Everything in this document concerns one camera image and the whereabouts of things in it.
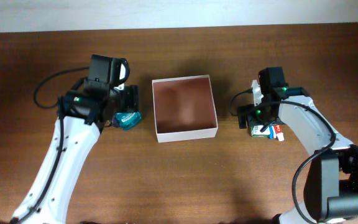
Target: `wooden table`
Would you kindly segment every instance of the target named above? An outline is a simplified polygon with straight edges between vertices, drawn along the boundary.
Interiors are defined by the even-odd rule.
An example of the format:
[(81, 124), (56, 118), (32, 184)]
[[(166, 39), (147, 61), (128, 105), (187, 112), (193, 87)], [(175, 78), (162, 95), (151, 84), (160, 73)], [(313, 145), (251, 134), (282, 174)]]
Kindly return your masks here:
[[(293, 208), (291, 180), (307, 157), (299, 140), (288, 127), (284, 142), (251, 138), (227, 110), (265, 67), (282, 66), (286, 81), (308, 90), (358, 144), (358, 24), (0, 34), (0, 219), (9, 220), (25, 197), (52, 137), (56, 111), (33, 104), (35, 86), (51, 73), (89, 65), (91, 54), (128, 59), (144, 119), (130, 131), (103, 132), (67, 223), (263, 223)], [(204, 74), (211, 75), (216, 137), (157, 143), (151, 81)], [(83, 76), (52, 80), (40, 101), (52, 104)], [(242, 96), (235, 104), (251, 101)]]

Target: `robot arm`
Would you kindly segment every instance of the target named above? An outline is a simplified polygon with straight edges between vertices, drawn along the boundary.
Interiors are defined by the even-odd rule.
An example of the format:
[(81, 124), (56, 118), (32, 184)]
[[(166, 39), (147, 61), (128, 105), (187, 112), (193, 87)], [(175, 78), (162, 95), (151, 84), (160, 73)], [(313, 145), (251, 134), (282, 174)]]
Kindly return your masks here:
[[(285, 101), (304, 104), (319, 113), (308, 96), (290, 96)], [(303, 108), (281, 104), (278, 117), (296, 134), (309, 156), (330, 143), (327, 127)], [(312, 161), (304, 191), (305, 202), (300, 204), (301, 212), (313, 222), (339, 223), (358, 216), (358, 146), (333, 130), (336, 141), (332, 151)], [(338, 169), (351, 173), (350, 179), (339, 180)], [(295, 208), (277, 219), (282, 224), (306, 223)]]
[[(285, 83), (281, 67), (262, 70), (259, 81), (260, 85), (256, 80), (252, 82), (254, 104), (237, 109), (240, 127), (246, 127), (245, 120), (250, 126), (250, 121), (256, 119), (287, 124), (312, 158), (303, 194), (305, 202), (276, 215), (274, 222), (338, 223), (358, 217), (358, 146), (327, 122), (306, 90)], [(339, 170), (351, 174), (350, 178), (339, 180)]]
[[(92, 56), (88, 78), (79, 80), (58, 100), (59, 118), (49, 150), (9, 224), (65, 223), (81, 168), (105, 122), (117, 112), (138, 110), (138, 87), (124, 86), (128, 76), (129, 67), (124, 58)], [(83, 91), (78, 91), (82, 84)]]
[[(85, 124), (84, 119), (67, 116), (63, 120), (65, 139), (58, 167), (46, 196), (38, 206), (37, 211), (22, 223), (34, 224), (63, 224), (66, 220), (68, 203), (71, 193), (93, 145), (99, 138), (100, 132), (95, 123)], [(48, 180), (53, 163), (58, 153), (60, 140), (59, 120), (55, 123), (55, 131), (49, 146), (48, 153), (34, 180), (29, 193), (13, 214), (13, 217), (22, 219), (40, 197)]]

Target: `black cable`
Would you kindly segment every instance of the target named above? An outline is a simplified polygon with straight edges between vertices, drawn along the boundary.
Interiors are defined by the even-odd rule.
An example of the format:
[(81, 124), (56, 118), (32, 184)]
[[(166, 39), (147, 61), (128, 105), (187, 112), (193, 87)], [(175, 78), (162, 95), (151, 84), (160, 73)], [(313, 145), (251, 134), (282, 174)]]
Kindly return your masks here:
[(87, 79), (87, 77), (80, 78), (72, 87), (71, 90), (78, 90), (79, 87), (84, 83), (84, 81)]
[(233, 113), (233, 110), (231, 109), (232, 108), (232, 104), (233, 104), (233, 101), (236, 99), (237, 96), (243, 94), (243, 93), (252, 93), (252, 88), (249, 88), (248, 90), (246, 91), (242, 91), (238, 94), (236, 94), (235, 96), (233, 96), (233, 98), (231, 98), (230, 102), (229, 102), (229, 112), (232, 116), (237, 116), (237, 114), (234, 114)]
[(273, 123), (274, 123), (274, 120), (265, 123), (265, 125), (263, 125), (263, 127), (260, 129), (260, 132), (262, 133), (262, 132), (266, 131), (266, 129)]
[(35, 90), (34, 90), (34, 93), (32, 95), (33, 97), (33, 100), (34, 100), (34, 103), (39, 107), (39, 108), (42, 108), (42, 109), (52, 109), (54, 107), (56, 107), (58, 105), (58, 102), (56, 102), (54, 105), (50, 105), (50, 106), (44, 106), (44, 105), (41, 105), (40, 103), (38, 103), (37, 101), (37, 93), (38, 91), (40, 90), (40, 88), (45, 84), (47, 83), (49, 80), (59, 76), (59, 75), (63, 75), (63, 74), (67, 74), (67, 73), (71, 73), (71, 72), (79, 72), (79, 71), (82, 71), (82, 70), (87, 70), (87, 69), (90, 69), (89, 67), (81, 67), (81, 68), (74, 68), (74, 69), (69, 69), (69, 70), (64, 70), (64, 71), (61, 71), (61, 72), (57, 72), (49, 77), (47, 77), (46, 79), (42, 80), (38, 85), (37, 87), (35, 87)]
[(292, 199), (293, 199), (293, 203), (295, 204), (296, 210), (298, 211), (299, 215), (302, 217), (302, 219), (304, 219), (305, 222), (307, 222), (309, 224), (316, 224), (315, 222), (313, 222), (309, 218), (307, 218), (305, 216), (305, 214), (301, 211), (301, 208), (299, 207), (298, 200), (296, 199), (296, 181), (298, 180), (298, 177), (299, 177), (301, 171), (306, 167), (306, 165), (308, 165), (313, 159), (316, 159), (317, 157), (322, 155), (324, 152), (329, 150), (331, 148), (331, 146), (334, 145), (335, 140), (336, 140), (336, 134), (335, 134), (334, 130), (332, 129), (331, 125), (325, 120), (325, 118), (323, 118), (323, 116), (321, 116), (317, 111), (312, 110), (309, 106), (305, 106), (301, 103), (295, 103), (292, 101), (270, 101), (270, 102), (266, 102), (266, 103), (261, 103), (260, 105), (253, 107), (251, 110), (247, 111), (246, 114), (254, 113), (256, 110), (259, 110), (261, 108), (265, 108), (265, 107), (272, 106), (272, 105), (280, 105), (280, 104), (299, 106), (299, 107), (302, 107), (305, 110), (309, 111), (310, 113), (313, 113), (318, 119), (321, 120), (321, 122), (324, 123), (324, 125), (327, 127), (328, 131), (331, 134), (330, 143), (327, 146), (322, 147), (320, 150), (316, 150), (316, 152), (314, 152), (313, 155), (311, 155), (309, 158), (307, 158), (305, 161), (303, 161), (302, 164), (299, 166), (299, 168), (296, 170), (296, 172), (293, 176), (293, 179), (292, 179), (292, 186), (291, 186)]
[(59, 122), (60, 122), (60, 142), (59, 142), (59, 146), (57, 149), (57, 155), (55, 158), (55, 162), (53, 163), (53, 167), (52, 170), (50, 171), (47, 183), (45, 184), (45, 187), (40, 195), (40, 197), (38, 198), (37, 202), (34, 204), (33, 207), (29, 208), (29, 212), (24, 215), (18, 222), (17, 224), (20, 224), (22, 222), (24, 222), (26, 219), (28, 219), (35, 211), (37, 211), (38, 206), (41, 204), (42, 200), (44, 199), (45, 195), (48, 192), (48, 189), (50, 187), (50, 184), (52, 183), (52, 179), (55, 175), (56, 169), (57, 169), (57, 165), (59, 164), (59, 160), (60, 160), (60, 156), (62, 155), (63, 152), (63, 140), (64, 140), (64, 113), (63, 113), (63, 97), (60, 96), (58, 98), (58, 111), (59, 111)]

